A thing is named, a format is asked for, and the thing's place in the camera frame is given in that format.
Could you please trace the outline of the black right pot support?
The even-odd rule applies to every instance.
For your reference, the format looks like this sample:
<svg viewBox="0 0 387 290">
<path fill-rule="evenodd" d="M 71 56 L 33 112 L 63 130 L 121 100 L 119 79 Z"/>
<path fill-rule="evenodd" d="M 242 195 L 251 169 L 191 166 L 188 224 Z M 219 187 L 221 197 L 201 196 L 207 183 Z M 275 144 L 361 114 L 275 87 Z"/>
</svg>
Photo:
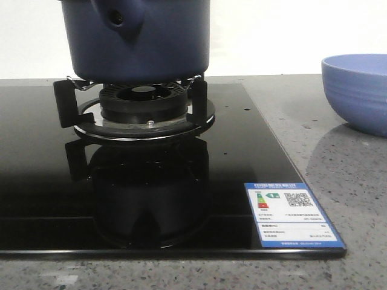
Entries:
<svg viewBox="0 0 387 290">
<path fill-rule="evenodd" d="M 115 84 L 105 84 L 103 88 L 112 85 Z M 186 92 L 188 97 L 187 111 L 179 117 L 160 122 L 149 120 L 143 124 L 134 124 L 109 121 L 102 117 L 99 95 L 81 105 L 77 104 L 76 91 L 86 91 L 94 84 L 69 77 L 53 83 L 60 125 L 73 127 L 76 134 L 93 143 L 123 145 L 180 140 L 200 135 L 213 125 L 215 108 L 207 98 L 207 82 L 200 75 L 181 82 L 116 86 L 149 85 L 162 85 Z"/>
</svg>

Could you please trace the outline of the dark blue cooking pot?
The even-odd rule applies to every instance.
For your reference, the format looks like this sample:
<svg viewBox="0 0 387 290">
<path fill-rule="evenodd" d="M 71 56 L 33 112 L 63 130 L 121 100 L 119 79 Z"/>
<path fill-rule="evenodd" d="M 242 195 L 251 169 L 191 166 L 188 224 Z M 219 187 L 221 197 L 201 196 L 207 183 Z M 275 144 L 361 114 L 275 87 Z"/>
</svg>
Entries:
<svg viewBox="0 0 387 290">
<path fill-rule="evenodd" d="M 73 70 L 97 83 L 161 83 L 209 66 L 209 1 L 62 1 Z"/>
</svg>

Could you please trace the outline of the black right gas burner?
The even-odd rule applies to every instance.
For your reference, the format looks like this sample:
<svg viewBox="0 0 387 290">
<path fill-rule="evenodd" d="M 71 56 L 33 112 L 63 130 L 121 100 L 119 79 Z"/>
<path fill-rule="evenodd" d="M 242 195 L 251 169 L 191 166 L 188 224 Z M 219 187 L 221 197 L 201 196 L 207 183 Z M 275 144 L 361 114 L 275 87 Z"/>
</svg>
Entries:
<svg viewBox="0 0 387 290">
<path fill-rule="evenodd" d="M 162 85 L 116 86 L 99 92 L 102 117 L 119 123 L 166 121 L 187 111 L 187 93 Z"/>
</svg>

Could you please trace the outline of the blue energy label sticker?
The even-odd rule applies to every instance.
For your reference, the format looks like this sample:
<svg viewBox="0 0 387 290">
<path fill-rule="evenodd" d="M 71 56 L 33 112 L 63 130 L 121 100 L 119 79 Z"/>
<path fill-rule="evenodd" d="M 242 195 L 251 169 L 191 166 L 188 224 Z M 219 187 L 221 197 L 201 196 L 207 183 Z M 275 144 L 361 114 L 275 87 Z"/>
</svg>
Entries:
<svg viewBox="0 0 387 290">
<path fill-rule="evenodd" d="M 303 182 L 246 183 L 264 248 L 344 248 L 331 222 Z"/>
</svg>

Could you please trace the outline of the black glass gas stove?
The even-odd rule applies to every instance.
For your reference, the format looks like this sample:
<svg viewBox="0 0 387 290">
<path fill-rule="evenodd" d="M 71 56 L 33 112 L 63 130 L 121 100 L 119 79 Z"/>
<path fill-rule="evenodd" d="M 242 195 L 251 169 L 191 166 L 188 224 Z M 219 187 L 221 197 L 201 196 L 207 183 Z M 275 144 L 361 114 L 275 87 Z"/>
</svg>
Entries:
<svg viewBox="0 0 387 290">
<path fill-rule="evenodd" d="M 343 257 L 345 244 L 261 245 L 245 184 L 306 183 L 242 85 L 208 96 L 215 124 L 199 137 L 114 147 L 62 129 L 50 83 L 2 85 L 1 257 Z"/>
</svg>

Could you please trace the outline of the light blue ceramic bowl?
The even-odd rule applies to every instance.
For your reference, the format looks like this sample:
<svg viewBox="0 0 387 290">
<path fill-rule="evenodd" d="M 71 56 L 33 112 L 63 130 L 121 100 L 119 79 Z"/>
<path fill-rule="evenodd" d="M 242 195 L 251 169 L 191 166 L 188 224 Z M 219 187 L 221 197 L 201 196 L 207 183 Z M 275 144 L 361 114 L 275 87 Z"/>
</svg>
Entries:
<svg viewBox="0 0 387 290">
<path fill-rule="evenodd" d="M 386 54 L 344 54 L 321 61 L 333 110 L 359 131 L 386 137 Z"/>
</svg>

